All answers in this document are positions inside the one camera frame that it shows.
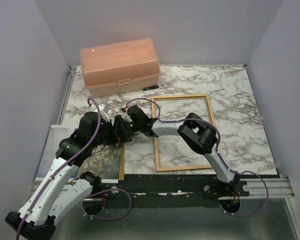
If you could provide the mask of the pink plastic storage box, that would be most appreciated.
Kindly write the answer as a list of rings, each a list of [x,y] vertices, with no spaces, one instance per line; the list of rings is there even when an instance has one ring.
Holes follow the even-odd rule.
[[[150,38],[80,50],[84,86],[94,98],[158,85],[160,61]]]

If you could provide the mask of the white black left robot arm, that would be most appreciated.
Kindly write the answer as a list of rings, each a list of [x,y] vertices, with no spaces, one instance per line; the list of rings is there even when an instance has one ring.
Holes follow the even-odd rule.
[[[61,191],[96,147],[131,141],[134,126],[119,115],[111,122],[102,112],[85,113],[73,134],[60,142],[48,173],[31,198],[6,216],[5,222],[16,231],[16,238],[49,240],[57,222],[79,201],[102,197],[106,193],[102,179],[90,171],[82,173],[66,193]]]

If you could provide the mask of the flower field photo print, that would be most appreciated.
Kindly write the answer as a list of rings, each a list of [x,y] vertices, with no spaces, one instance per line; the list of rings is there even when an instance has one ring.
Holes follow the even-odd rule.
[[[36,173],[35,180],[41,182],[53,163],[56,156],[56,152],[59,149],[59,143],[61,140],[70,137],[70,135],[75,131],[75,126],[69,125],[52,125],[41,161]],[[121,146],[120,144],[115,144],[111,146],[100,145],[92,151],[92,156],[87,158],[81,165],[79,170],[77,170],[69,180],[72,181],[78,178],[82,173],[86,171],[92,172],[94,175],[101,177],[102,179],[113,179],[117,180],[119,178],[121,161]]]

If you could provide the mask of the brown frame backing board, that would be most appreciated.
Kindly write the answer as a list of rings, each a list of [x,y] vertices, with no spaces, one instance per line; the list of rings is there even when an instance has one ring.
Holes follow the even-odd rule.
[[[125,178],[125,144],[122,142],[120,145],[120,162],[118,180],[123,181]]]

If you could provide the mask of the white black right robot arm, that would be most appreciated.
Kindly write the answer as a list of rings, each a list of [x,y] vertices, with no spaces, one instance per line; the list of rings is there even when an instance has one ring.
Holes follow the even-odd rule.
[[[203,155],[216,173],[220,191],[231,196],[238,190],[239,175],[226,162],[219,149],[220,133],[210,122],[191,112],[186,118],[160,120],[145,113],[126,113],[131,127],[147,137],[180,136],[192,151]]]

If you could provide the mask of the black robot mounting base rail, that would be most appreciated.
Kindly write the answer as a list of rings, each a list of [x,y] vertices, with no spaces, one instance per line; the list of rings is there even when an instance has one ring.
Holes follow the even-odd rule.
[[[52,212],[82,203],[89,213],[103,209],[217,208],[238,211],[240,200],[252,196],[251,176],[237,178],[231,189],[215,175],[127,174],[123,180],[100,179],[84,174],[74,185],[66,184],[52,202]]]

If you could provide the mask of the brown wooden picture frame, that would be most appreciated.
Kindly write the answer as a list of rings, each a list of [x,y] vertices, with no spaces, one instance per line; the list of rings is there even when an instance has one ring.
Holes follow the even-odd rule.
[[[195,99],[204,99],[206,109],[208,112],[209,120],[212,124],[216,125],[214,118],[210,97],[208,94],[188,94],[188,95],[165,95],[165,96],[152,96],[151,100],[155,103],[158,101],[168,101],[168,100],[195,100]],[[206,170],[212,169],[210,164],[204,165],[191,165],[191,166],[170,166],[170,167],[161,167],[160,163],[160,152],[159,152],[159,140],[154,138],[154,155],[155,155],[155,167],[156,172],[173,172],[173,171],[194,171],[194,170]]]

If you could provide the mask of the black green marker pen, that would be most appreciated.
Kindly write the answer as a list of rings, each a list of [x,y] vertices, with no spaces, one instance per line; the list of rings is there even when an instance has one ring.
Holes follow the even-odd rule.
[[[158,89],[158,88],[159,88],[158,85],[154,85],[154,86],[143,88],[143,91],[155,90],[155,89]]]

